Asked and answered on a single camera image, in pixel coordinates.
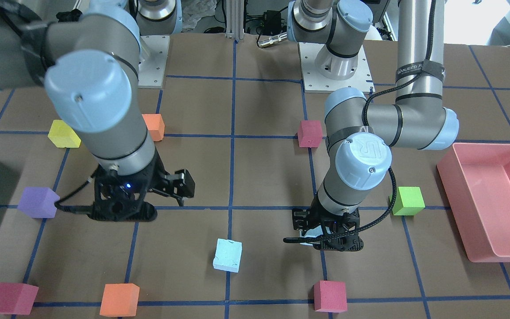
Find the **far purple block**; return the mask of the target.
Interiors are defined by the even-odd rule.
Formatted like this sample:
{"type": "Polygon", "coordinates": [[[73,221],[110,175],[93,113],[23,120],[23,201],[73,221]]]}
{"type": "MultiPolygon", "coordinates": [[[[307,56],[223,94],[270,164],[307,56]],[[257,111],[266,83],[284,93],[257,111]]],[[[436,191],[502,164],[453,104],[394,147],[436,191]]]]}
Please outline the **far purple block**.
{"type": "Polygon", "coordinates": [[[301,148],[317,148],[322,141],[323,131],[320,121],[300,121],[297,139],[301,148]]]}

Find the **yellow block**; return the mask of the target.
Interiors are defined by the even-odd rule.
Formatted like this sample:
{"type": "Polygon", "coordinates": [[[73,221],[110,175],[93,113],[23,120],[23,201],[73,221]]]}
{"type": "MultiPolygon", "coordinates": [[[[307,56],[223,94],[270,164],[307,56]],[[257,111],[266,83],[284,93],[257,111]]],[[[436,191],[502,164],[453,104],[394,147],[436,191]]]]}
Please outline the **yellow block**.
{"type": "Polygon", "coordinates": [[[48,138],[57,148],[78,148],[81,145],[77,133],[62,120],[53,121],[48,138]]]}

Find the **green block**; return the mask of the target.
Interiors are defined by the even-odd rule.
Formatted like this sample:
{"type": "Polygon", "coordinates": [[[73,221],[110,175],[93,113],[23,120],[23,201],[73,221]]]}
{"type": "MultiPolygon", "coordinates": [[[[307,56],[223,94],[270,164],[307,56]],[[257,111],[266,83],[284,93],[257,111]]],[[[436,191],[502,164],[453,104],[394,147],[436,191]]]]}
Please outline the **green block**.
{"type": "Polygon", "coordinates": [[[394,216],[414,216],[424,208],[420,187],[397,187],[397,197],[392,209],[394,216]]]}

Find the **orange block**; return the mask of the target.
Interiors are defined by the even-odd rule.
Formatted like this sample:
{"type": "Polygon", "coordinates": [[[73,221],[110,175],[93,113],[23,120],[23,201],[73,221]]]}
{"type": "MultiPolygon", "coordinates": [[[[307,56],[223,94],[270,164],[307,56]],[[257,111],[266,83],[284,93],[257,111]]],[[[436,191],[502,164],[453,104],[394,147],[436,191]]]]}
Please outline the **orange block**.
{"type": "Polygon", "coordinates": [[[143,114],[143,119],[147,125],[148,133],[154,142],[162,141],[165,133],[165,123],[162,115],[159,113],[155,114],[143,114]]]}
{"type": "Polygon", "coordinates": [[[105,317],[136,316],[140,288],[133,283],[106,284],[100,315],[105,317]]]}

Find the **near pink block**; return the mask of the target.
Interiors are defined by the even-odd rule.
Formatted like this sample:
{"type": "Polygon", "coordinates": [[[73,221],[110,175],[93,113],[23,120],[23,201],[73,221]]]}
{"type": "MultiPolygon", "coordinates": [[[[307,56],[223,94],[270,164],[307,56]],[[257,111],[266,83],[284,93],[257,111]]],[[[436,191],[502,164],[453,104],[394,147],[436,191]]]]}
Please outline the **near pink block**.
{"type": "Polygon", "coordinates": [[[0,282],[0,314],[30,315],[38,291],[36,285],[0,282]]]}

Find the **light blue block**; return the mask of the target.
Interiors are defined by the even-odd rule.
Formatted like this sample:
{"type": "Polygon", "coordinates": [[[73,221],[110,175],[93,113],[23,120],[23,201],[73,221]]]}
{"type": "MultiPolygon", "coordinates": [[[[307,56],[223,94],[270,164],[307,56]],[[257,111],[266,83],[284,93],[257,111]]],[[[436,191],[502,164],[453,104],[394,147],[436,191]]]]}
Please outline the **light blue block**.
{"type": "Polygon", "coordinates": [[[242,248],[241,242],[218,238],[212,262],[214,269],[238,273],[242,248]]]}
{"type": "MultiPolygon", "coordinates": [[[[304,231],[303,230],[299,230],[299,237],[318,237],[318,236],[321,236],[323,235],[323,232],[322,232],[322,229],[320,227],[316,227],[314,228],[313,230],[308,230],[306,231],[305,234],[303,234],[304,231]]],[[[310,243],[300,243],[301,245],[308,245],[308,246],[313,246],[313,245],[319,245],[320,243],[319,242],[310,242],[310,243]]]]}

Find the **purple block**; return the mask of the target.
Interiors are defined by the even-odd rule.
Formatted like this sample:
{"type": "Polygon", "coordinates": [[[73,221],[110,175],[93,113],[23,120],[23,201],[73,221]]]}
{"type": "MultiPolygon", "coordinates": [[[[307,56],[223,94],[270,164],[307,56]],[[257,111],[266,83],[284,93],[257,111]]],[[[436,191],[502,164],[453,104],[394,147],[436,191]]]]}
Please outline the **purple block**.
{"type": "Polygon", "coordinates": [[[320,121],[300,121],[297,139],[301,148],[317,148],[322,141],[323,131],[320,121]]]}
{"type": "Polygon", "coordinates": [[[48,187],[26,187],[17,209],[31,218],[54,218],[59,195],[48,187]]]}

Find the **near purple block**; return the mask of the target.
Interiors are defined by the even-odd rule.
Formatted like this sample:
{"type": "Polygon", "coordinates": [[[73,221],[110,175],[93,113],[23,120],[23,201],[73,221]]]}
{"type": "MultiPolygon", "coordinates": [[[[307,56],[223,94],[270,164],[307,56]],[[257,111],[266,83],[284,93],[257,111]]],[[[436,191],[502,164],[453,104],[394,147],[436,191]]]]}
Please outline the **near purple block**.
{"type": "Polygon", "coordinates": [[[48,187],[26,187],[17,209],[31,218],[54,218],[59,195],[48,187]]]}

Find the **pink block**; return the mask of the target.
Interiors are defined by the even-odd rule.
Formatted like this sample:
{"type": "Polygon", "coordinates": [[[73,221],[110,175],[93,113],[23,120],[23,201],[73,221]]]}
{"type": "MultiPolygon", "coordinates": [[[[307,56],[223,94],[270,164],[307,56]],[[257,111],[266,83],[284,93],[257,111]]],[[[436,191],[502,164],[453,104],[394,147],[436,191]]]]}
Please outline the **pink block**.
{"type": "Polygon", "coordinates": [[[320,280],[313,286],[314,311],[342,313],[348,311],[346,283],[320,280]]]}
{"type": "Polygon", "coordinates": [[[0,282],[0,314],[30,315],[38,291],[36,285],[0,282]]]}

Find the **far pink block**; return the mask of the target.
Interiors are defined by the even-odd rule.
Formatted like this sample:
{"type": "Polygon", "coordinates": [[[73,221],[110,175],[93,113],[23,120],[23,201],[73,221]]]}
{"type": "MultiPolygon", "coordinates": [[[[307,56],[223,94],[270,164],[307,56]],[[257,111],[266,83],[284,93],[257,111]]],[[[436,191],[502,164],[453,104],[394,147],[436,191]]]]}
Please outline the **far pink block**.
{"type": "Polygon", "coordinates": [[[313,286],[314,311],[342,313],[348,311],[346,283],[320,280],[313,286]]]}

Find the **pink plastic tray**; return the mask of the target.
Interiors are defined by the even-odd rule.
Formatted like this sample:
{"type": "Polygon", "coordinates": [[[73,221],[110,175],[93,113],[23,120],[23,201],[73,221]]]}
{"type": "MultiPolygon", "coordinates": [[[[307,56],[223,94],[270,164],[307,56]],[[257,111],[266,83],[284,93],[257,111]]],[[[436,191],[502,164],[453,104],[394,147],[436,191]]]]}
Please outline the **pink plastic tray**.
{"type": "Polygon", "coordinates": [[[437,164],[472,262],[510,262],[510,144],[454,143],[437,164]]]}

